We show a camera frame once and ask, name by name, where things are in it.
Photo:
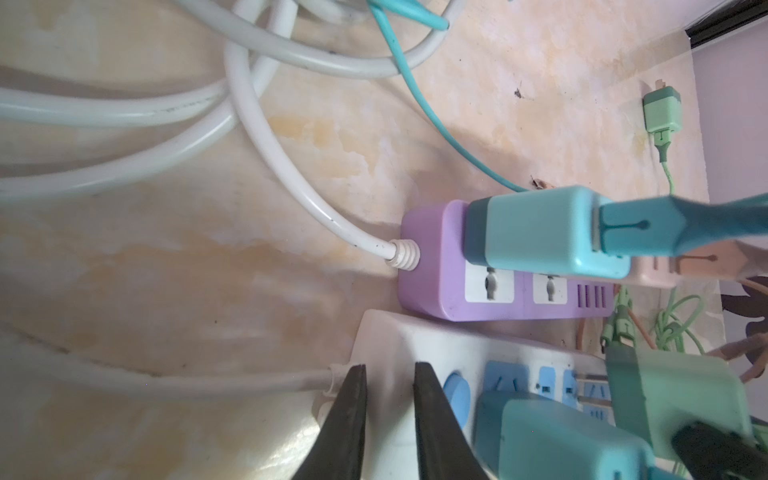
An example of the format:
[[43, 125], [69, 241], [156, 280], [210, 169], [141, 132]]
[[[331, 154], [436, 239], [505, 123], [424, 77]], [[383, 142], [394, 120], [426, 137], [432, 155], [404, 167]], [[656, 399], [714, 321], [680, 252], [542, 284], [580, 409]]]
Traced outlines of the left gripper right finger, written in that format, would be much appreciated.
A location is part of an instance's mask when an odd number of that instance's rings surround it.
[[419, 478], [487, 480], [427, 362], [415, 364], [413, 394]]

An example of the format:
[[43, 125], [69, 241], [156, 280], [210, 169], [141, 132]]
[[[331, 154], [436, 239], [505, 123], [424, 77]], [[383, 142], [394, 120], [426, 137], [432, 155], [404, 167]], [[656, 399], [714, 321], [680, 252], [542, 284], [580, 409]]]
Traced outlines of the pink charger plug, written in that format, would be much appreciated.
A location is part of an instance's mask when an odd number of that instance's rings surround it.
[[635, 256], [631, 259], [629, 274], [620, 279], [619, 283], [627, 286], [672, 289], [681, 280], [675, 258]]

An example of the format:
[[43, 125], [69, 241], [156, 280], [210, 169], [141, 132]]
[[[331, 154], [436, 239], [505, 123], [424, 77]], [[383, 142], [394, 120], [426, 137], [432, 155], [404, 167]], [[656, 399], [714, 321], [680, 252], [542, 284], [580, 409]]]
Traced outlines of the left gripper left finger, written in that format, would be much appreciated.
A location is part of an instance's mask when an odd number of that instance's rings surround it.
[[293, 479], [360, 479], [363, 467], [367, 370], [355, 365], [347, 373], [325, 423]]

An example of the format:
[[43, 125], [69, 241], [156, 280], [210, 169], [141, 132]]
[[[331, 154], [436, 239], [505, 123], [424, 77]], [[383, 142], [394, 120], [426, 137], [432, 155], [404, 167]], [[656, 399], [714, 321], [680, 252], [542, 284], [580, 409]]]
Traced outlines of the green charger plug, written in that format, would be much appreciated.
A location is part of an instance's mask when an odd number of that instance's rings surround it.
[[646, 132], [656, 146], [671, 142], [672, 135], [683, 128], [683, 110], [680, 93], [665, 85], [642, 98]]
[[677, 461], [674, 435], [701, 421], [725, 433], [753, 436], [743, 383], [713, 356], [611, 344], [605, 362], [616, 426]]

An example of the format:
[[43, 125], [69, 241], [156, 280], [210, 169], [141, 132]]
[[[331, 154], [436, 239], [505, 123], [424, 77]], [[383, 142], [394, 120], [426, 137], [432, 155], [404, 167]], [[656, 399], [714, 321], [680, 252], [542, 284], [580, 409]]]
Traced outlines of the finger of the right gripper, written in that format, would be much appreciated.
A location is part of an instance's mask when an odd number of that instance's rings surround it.
[[703, 422], [683, 427], [671, 439], [693, 479], [766, 479], [767, 453], [735, 433]]

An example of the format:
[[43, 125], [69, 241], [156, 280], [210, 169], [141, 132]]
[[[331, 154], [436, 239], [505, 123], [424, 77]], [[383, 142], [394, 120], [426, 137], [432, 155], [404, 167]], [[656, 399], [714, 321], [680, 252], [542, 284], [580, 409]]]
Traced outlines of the dark teal charger plug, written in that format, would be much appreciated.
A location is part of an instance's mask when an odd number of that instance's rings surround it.
[[479, 397], [473, 448], [498, 479], [647, 479], [655, 466], [640, 438], [527, 392]]

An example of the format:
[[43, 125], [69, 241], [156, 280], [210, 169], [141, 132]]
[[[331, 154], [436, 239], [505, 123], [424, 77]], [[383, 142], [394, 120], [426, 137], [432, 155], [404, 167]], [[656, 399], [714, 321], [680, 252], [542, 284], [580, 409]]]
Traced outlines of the light teal charger plug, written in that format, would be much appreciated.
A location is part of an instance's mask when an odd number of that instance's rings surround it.
[[593, 242], [595, 216], [609, 202], [583, 186], [473, 201], [465, 214], [463, 255], [497, 270], [623, 279], [631, 258], [609, 255]]

